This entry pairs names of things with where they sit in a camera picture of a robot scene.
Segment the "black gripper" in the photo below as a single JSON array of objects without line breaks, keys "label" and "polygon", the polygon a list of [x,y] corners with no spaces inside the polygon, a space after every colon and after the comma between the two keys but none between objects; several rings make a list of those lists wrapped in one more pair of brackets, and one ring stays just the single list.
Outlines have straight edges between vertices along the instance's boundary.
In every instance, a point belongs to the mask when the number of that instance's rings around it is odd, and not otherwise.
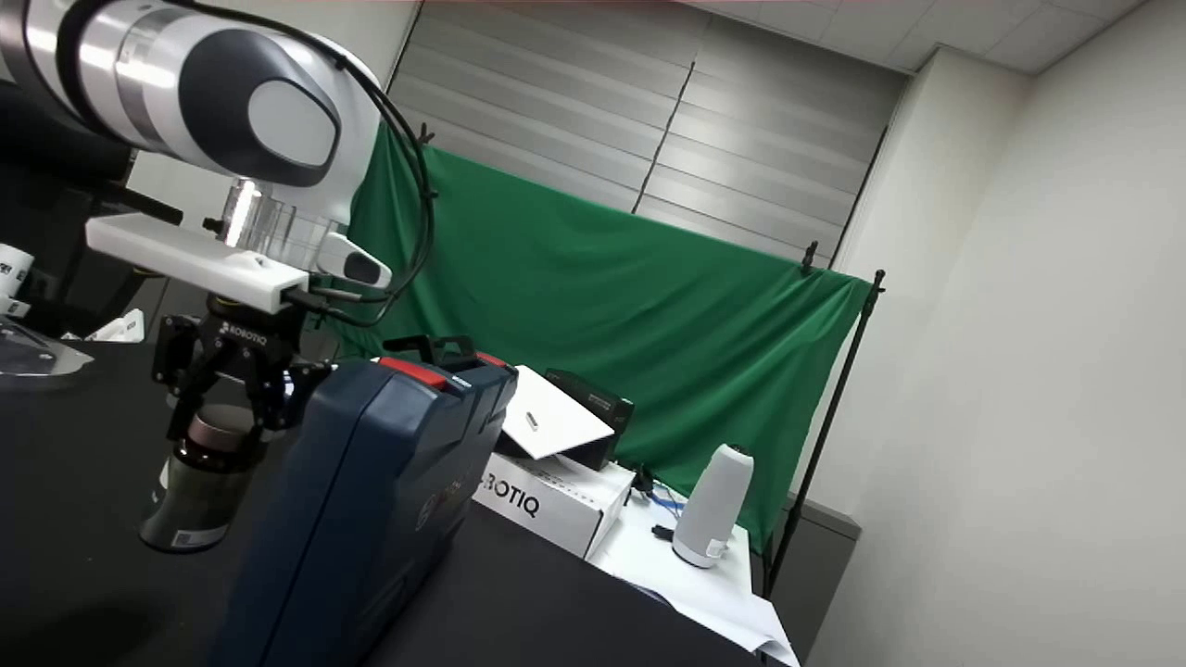
[{"label": "black gripper", "polygon": [[206,315],[164,315],[151,353],[151,376],[176,395],[167,437],[177,439],[206,388],[235,376],[263,429],[294,429],[331,362],[302,355],[305,310],[252,310],[226,295],[206,301]]}]

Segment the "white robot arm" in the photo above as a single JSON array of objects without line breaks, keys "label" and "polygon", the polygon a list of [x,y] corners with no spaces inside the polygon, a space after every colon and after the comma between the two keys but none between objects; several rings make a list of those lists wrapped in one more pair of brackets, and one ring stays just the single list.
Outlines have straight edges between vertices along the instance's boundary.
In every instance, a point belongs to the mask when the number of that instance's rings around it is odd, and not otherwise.
[{"label": "white robot arm", "polygon": [[230,7],[180,0],[0,0],[4,76],[74,124],[255,192],[224,236],[101,216],[101,254],[198,284],[216,326],[250,333],[269,358],[243,376],[255,423],[302,418],[309,380],[288,329],[326,276],[383,291],[393,271],[348,236],[383,97],[351,50]]}]

